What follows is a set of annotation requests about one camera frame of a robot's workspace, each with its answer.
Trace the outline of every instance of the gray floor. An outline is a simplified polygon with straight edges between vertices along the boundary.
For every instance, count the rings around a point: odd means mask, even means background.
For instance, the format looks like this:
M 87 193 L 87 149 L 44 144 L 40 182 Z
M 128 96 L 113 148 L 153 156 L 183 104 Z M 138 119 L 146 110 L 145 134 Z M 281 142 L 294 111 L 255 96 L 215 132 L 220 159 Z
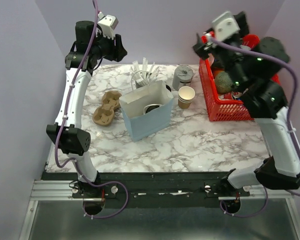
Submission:
M 245 200 L 240 214 L 264 200 Z M 102 214 L 113 212 L 106 209 Z M 252 218 L 223 215 L 218 208 L 125 209 L 110 219 L 84 217 L 80 202 L 40 202 L 31 240 L 296 240 L 285 199 L 271 199 Z

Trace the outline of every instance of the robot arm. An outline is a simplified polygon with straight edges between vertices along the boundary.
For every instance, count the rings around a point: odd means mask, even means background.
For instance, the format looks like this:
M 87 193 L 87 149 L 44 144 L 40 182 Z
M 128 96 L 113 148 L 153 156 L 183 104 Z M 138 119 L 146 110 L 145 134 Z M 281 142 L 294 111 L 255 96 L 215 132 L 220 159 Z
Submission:
M 66 119 L 56 148 L 61 149 L 69 158 L 74 158 L 82 174 L 94 184 L 99 183 L 99 178 L 98 171 L 93 166 L 88 152 L 91 136 L 87 131 L 81 129 L 81 115 L 86 90 L 98 60 L 105 58 L 120 62 L 127 55 L 127 51 L 122 45 L 121 36 L 114 34 L 118 19 L 112 15 L 104 16 L 102 12 L 99 12 L 98 17 L 100 18 L 97 25 L 99 31 L 96 32 L 87 58 L 74 83 L 72 83 L 88 48 L 94 22 L 79 21 L 75 25 L 76 41 L 73 43 L 70 53 L 65 57 L 66 83 L 61 108 L 55 119 L 55 124 L 46 127 L 48 136 L 56 144 L 58 133 L 65 118 L 64 110 L 68 104 Z M 72 88 L 70 95 L 68 94 L 69 88 Z M 78 180 L 83 183 L 86 182 L 80 174 Z
M 236 16 L 225 12 L 212 21 L 212 28 L 208 31 L 214 31 L 214 37 L 219 42 L 240 48 L 241 38 L 249 33 L 249 27 L 244 12 Z M 243 93 L 241 100 L 260 126 L 272 153 L 272 157 L 256 166 L 231 170 L 222 184 L 228 189 L 259 184 L 273 190 L 298 189 L 300 158 L 287 127 L 288 102 L 282 87 L 270 80 L 282 67 L 262 58 L 222 48 L 213 42 L 202 43 L 199 35 L 197 37 L 193 50 L 202 59 L 207 59 L 208 54 L 212 53 L 221 62 L 231 79 L 228 92 Z M 276 57 L 286 63 L 290 60 L 281 42 L 272 37 L 261 39 L 251 51 Z

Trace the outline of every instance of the marble table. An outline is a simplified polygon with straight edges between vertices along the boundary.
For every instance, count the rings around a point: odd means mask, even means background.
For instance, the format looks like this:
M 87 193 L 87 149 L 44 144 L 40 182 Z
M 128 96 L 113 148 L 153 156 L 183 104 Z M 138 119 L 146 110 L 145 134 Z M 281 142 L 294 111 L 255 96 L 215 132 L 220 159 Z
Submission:
M 105 91 L 131 91 L 130 65 L 103 65 L 94 73 L 86 91 L 82 129 L 91 134 L 89 153 L 100 172 L 194 172 L 242 169 L 268 157 L 263 136 L 254 121 L 210 122 L 206 110 L 198 65 L 190 65 L 195 75 L 191 86 L 196 97 L 189 109 L 178 107 L 174 96 L 170 126 L 138 142 L 126 130 L 119 109 L 110 126 L 92 121 Z M 177 65 L 161 65 L 160 78 L 172 86 Z M 60 169 L 55 164 L 54 146 L 46 171 L 75 172 L 72 163 Z M 67 156 L 59 151 L 59 160 Z

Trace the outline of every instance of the stack of paper cups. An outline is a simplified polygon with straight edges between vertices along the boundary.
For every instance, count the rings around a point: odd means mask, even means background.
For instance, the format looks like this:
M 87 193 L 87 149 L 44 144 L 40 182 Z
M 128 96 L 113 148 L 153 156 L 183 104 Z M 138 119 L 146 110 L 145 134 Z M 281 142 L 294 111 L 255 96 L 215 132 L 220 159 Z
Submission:
M 178 91 L 178 106 L 181 109 L 189 108 L 196 95 L 195 90 L 190 86 L 183 86 Z

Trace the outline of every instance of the red basket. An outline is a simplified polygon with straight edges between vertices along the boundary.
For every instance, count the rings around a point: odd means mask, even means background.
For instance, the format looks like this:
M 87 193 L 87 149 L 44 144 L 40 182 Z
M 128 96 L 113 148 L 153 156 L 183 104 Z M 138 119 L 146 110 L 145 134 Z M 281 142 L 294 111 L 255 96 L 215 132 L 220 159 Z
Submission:
M 204 43 L 207 42 L 205 36 L 202 37 L 202 41 Z M 259 41 L 260 40 L 258 36 L 248 34 L 243 38 L 243 45 L 253 48 L 259 43 Z M 211 122 L 253 120 L 250 117 L 248 110 L 243 105 L 242 101 L 219 99 L 216 90 L 215 80 L 211 72 L 208 59 L 200 59 L 199 75 L 201 79 L 206 110 L 208 112 L 209 120 Z M 280 84 L 278 75 L 273 76 L 272 80 Z

